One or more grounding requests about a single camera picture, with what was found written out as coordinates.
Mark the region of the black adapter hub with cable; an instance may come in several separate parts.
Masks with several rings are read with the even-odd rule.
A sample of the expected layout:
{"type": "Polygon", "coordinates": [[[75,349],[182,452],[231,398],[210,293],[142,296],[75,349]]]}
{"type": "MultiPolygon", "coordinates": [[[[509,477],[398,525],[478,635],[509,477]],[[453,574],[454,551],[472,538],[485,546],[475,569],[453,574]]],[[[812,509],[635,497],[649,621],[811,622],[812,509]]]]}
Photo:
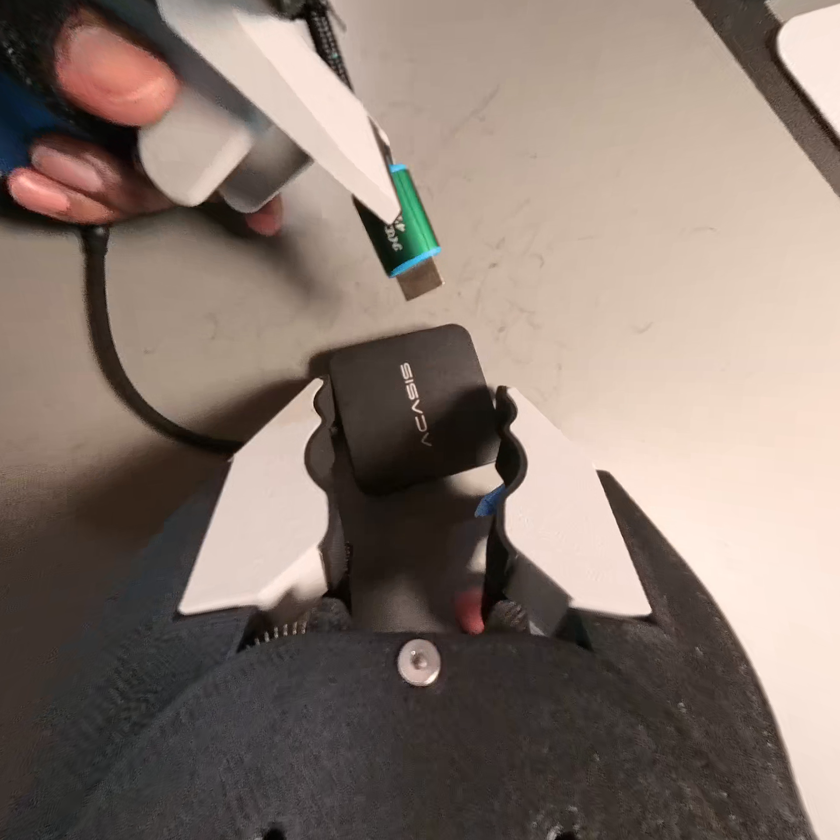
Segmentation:
{"type": "MultiPolygon", "coordinates": [[[[110,229],[79,228],[88,330],[99,370],[133,415],[176,443],[232,456],[245,443],[200,434],[149,404],[123,368],[107,293],[110,229]]],[[[500,436],[473,340],[457,324],[335,351],[328,362],[335,419],[356,485],[372,496],[493,464],[500,436]]]]}

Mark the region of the person's left hand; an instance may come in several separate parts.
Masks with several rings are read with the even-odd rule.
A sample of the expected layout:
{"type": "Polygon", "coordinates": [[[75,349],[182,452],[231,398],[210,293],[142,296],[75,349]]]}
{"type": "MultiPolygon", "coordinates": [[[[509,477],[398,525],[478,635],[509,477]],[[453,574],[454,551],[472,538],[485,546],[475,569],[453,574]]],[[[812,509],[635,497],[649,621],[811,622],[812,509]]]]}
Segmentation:
{"type": "MultiPolygon", "coordinates": [[[[156,123],[180,89],[158,56],[87,9],[61,30],[55,70],[70,104],[122,127],[156,123]]],[[[67,224],[116,224],[174,207],[132,164],[57,134],[31,146],[29,163],[11,172],[7,190],[25,210],[67,224]]]]}

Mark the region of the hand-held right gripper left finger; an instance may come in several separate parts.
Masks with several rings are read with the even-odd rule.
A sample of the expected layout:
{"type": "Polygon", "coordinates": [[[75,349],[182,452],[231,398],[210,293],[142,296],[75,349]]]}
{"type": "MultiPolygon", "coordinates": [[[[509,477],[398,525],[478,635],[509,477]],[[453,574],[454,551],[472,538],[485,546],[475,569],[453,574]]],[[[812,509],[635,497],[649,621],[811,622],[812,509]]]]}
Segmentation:
{"type": "Polygon", "coordinates": [[[254,607],[300,617],[339,586],[348,554],[334,425],[332,388],[318,377],[232,457],[180,614],[254,607]]]}

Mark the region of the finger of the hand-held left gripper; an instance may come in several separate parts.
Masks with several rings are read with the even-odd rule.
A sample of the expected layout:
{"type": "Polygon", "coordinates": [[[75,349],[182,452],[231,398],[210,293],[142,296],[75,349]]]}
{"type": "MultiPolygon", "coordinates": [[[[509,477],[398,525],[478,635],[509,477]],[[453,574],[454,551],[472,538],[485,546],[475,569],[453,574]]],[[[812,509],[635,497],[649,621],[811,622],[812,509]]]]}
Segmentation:
{"type": "Polygon", "coordinates": [[[158,2],[182,88],[157,123],[157,186],[195,207],[218,194],[241,214],[310,164],[378,218],[402,211],[369,113],[267,2],[158,2]]]}

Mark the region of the white desk stand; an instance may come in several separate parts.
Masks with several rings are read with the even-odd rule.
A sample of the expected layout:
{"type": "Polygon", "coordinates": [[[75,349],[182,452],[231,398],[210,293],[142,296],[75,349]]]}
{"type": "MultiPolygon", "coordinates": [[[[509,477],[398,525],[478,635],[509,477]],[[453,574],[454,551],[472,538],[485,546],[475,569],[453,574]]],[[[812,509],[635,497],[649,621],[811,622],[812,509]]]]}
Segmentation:
{"type": "Polygon", "coordinates": [[[839,2],[772,1],[780,23],[775,48],[783,68],[839,138],[839,2]]]}

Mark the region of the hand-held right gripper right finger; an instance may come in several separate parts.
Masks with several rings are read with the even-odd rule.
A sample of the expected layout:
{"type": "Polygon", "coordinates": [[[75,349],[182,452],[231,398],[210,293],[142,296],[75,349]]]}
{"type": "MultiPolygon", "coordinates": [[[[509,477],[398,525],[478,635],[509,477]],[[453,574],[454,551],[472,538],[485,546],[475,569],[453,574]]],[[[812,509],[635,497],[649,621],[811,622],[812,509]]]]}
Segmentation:
{"type": "Polygon", "coordinates": [[[645,588],[592,461],[518,389],[497,390],[498,488],[487,519],[481,614],[555,635],[569,610],[645,620],[645,588]]]}

